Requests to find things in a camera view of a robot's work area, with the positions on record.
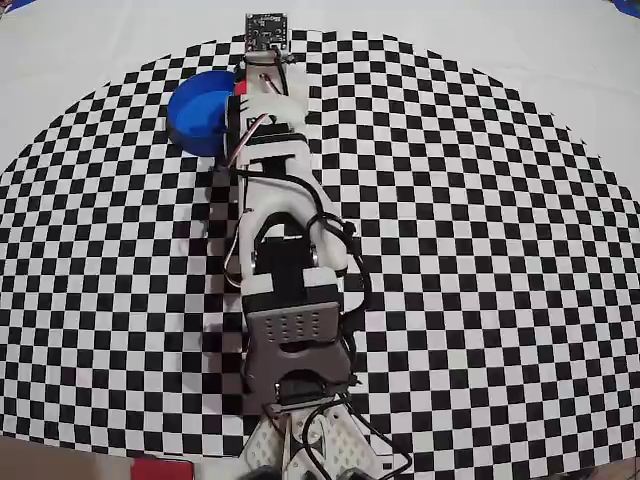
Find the circuit board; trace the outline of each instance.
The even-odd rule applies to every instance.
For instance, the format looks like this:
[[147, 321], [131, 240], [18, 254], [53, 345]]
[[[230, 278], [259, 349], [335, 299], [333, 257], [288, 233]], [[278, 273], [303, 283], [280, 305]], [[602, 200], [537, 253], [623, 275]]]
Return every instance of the circuit board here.
[[264, 52], [288, 48], [287, 16], [283, 13], [248, 14], [245, 21], [245, 51]]

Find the black and white checkerboard pattern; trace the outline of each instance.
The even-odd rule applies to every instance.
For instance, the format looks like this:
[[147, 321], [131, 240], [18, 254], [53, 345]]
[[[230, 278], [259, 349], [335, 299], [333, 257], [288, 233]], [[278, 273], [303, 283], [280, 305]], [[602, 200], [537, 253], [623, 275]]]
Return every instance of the black and white checkerboard pattern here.
[[[356, 408], [413, 451], [421, 478], [634, 455], [629, 191], [487, 75], [392, 37], [293, 39], [316, 173], [372, 272]], [[194, 46], [107, 84], [0, 177], [3, 434], [118, 455], [240, 452], [257, 418], [241, 416], [246, 336], [222, 277], [235, 189], [168, 144], [161, 117], [180, 81], [242, 50], [240, 37]], [[357, 275], [344, 287], [355, 305]]]

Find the blue cup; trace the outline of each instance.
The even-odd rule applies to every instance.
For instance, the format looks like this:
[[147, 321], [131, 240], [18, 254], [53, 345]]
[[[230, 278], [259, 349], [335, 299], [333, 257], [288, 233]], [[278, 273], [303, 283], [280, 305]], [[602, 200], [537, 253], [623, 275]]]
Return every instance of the blue cup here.
[[167, 106], [169, 138], [198, 157], [215, 157], [224, 140], [224, 111], [233, 93], [232, 72], [212, 70], [182, 83]]

